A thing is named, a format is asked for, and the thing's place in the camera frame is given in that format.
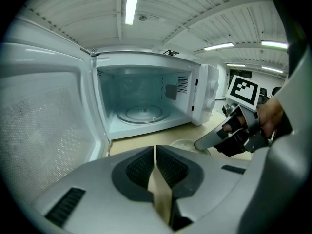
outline white bowl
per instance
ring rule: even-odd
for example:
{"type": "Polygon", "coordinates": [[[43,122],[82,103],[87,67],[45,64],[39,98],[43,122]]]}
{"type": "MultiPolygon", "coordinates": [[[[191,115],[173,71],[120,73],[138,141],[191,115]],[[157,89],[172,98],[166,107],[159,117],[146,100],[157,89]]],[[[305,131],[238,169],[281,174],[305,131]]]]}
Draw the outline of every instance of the white bowl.
{"type": "Polygon", "coordinates": [[[179,149],[182,149],[182,150],[190,151],[190,152],[193,152],[193,153],[201,153],[201,154],[211,155],[208,150],[205,150],[205,151],[197,150],[195,148],[195,146],[194,146],[194,142],[195,141],[193,141],[191,139],[183,138],[183,139],[178,139],[178,140],[172,142],[170,144],[170,146],[176,147],[176,148],[179,148],[179,149]]]}

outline ceiling light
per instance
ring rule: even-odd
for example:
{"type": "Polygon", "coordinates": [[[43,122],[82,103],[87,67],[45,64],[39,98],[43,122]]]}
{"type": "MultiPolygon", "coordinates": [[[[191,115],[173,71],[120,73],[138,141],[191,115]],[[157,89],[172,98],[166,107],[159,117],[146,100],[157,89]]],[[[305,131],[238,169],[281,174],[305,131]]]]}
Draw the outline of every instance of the ceiling light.
{"type": "Polygon", "coordinates": [[[126,24],[132,25],[135,17],[137,0],[127,0],[126,4],[126,24]]]}
{"type": "Polygon", "coordinates": [[[244,64],[226,64],[226,65],[230,67],[246,67],[244,64]]]}
{"type": "Polygon", "coordinates": [[[284,71],[281,71],[281,70],[279,70],[279,69],[274,69],[274,68],[269,68],[269,67],[263,67],[262,66],[262,68],[263,69],[267,69],[267,70],[271,70],[271,71],[274,71],[274,72],[278,72],[278,73],[283,73],[284,71]]]}
{"type": "Polygon", "coordinates": [[[283,49],[288,48],[286,43],[277,42],[277,41],[261,41],[261,44],[264,46],[272,46],[272,47],[283,48],[283,49]]]}
{"type": "Polygon", "coordinates": [[[233,47],[233,46],[234,46],[233,43],[229,42],[229,43],[210,46],[210,47],[205,48],[205,50],[221,49],[221,48],[227,48],[227,47],[233,47]]]}

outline microwave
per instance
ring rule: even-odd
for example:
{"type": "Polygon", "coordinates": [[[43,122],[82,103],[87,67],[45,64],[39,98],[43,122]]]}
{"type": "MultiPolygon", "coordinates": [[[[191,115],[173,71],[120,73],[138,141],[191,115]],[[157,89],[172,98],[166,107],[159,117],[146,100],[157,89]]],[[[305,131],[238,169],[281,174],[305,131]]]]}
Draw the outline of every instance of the microwave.
{"type": "Polygon", "coordinates": [[[88,53],[25,18],[1,43],[1,168],[32,202],[111,140],[209,120],[218,69],[146,52],[88,53]]]}
{"type": "Polygon", "coordinates": [[[149,52],[105,52],[93,60],[97,106],[109,139],[207,122],[218,69],[149,52]]]}

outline human hand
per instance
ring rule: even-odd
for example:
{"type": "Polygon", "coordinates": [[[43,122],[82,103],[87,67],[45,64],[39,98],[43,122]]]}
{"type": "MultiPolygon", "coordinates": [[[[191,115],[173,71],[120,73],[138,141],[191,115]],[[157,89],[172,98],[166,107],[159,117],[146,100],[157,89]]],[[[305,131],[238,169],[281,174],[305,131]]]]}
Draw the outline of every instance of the human hand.
{"type": "MultiPolygon", "coordinates": [[[[277,128],[283,116],[283,108],[277,99],[271,98],[265,104],[259,105],[257,107],[259,114],[260,125],[263,129],[265,135],[269,137],[277,128]]],[[[246,121],[243,116],[237,116],[240,124],[246,126],[246,121]]],[[[232,129],[229,124],[222,126],[223,129],[227,132],[230,132],[232,129]]]]}

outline ceiling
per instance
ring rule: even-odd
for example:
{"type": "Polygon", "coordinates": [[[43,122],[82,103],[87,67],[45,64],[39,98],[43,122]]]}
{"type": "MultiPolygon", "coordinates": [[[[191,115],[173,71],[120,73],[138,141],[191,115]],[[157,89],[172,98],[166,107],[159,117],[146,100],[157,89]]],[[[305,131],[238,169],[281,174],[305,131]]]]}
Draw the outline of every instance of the ceiling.
{"type": "Polygon", "coordinates": [[[29,0],[24,11],[88,49],[170,49],[199,62],[217,56],[223,62],[243,63],[246,69],[259,71],[263,65],[287,75],[287,51],[261,45],[262,40],[287,42],[272,0],[138,0],[133,25],[125,24],[125,4],[126,0],[29,0]],[[147,19],[140,21],[140,16],[147,19]],[[227,42],[234,47],[203,50],[227,42]]]}

